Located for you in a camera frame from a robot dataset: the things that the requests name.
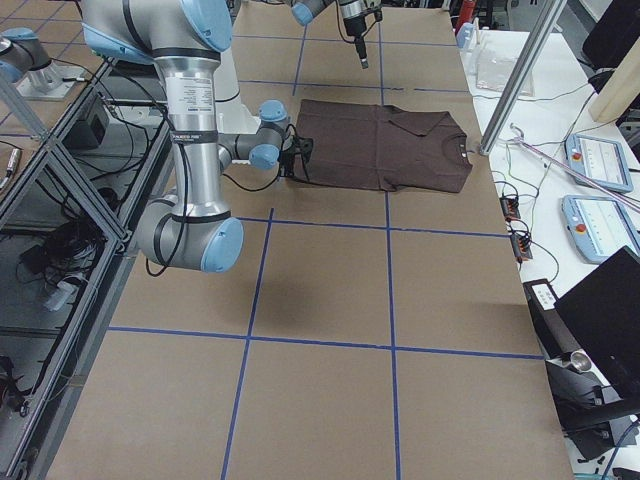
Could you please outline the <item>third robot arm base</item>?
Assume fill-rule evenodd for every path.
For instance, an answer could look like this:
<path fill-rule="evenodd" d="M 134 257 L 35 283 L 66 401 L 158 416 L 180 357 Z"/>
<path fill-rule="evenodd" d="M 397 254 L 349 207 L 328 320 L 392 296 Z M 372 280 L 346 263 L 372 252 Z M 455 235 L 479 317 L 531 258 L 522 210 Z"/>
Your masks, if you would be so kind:
<path fill-rule="evenodd" d="M 1 33 L 1 77 L 16 85 L 25 99 L 62 101 L 76 83 L 85 80 L 85 73 L 83 67 L 54 61 L 29 28 Z"/>

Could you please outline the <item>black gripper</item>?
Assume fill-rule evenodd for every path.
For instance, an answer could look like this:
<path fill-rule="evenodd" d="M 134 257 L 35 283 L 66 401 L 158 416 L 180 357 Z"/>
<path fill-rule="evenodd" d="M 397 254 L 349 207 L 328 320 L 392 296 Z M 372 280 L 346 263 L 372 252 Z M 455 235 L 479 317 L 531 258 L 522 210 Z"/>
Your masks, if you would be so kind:
<path fill-rule="evenodd" d="M 292 135 L 288 148 L 280 152 L 278 159 L 279 175 L 284 178 L 296 178 L 295 165 L 296 160 L 299 160 L 304 177 L 308 178 L 307 164 L 311 160 L 313 148 L 314 141 L 312 138 Z"/>
<path fill-rule="evenodd" d="M 366 43 L 364 38 L 361 36 L 355 37 L 353 39 L 353 44 L 355 46 L 361 68 L 368 69 L 369 68 L 368 54 L 367 54 L 367 48 L 366 48 Z"/>

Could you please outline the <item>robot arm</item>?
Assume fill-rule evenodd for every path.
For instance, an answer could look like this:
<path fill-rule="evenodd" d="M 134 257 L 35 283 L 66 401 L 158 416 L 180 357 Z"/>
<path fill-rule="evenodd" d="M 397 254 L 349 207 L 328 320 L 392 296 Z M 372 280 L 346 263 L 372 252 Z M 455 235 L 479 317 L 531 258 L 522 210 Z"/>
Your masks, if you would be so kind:
<path fill-rule="evenodd" d="M 277 100 L 260 106 L 255 132 L 219 132 L 215 72 L 232 40 L 226 2 L 86 1 L 82 26 L 94 52 L 154 66 L 165 90 L 176 185 L 145 207 L 140 249 L 162 269 L 228 271 L 241 253 L 244 229 L 223 199 L 221 175 L 235 160 L 279 168 L 301 142 Z"/>
<path fill-rule="evenodd" d="M 291 2 L 291 13 L 301 26 L 309 25 L 327 8 L 334 6 L 338 31 L 343 42 L 352 44 L 362 69 L 369 68 L 366 36 L 383 20 L 382 2 L 366 0 L 301 0 Z"/>

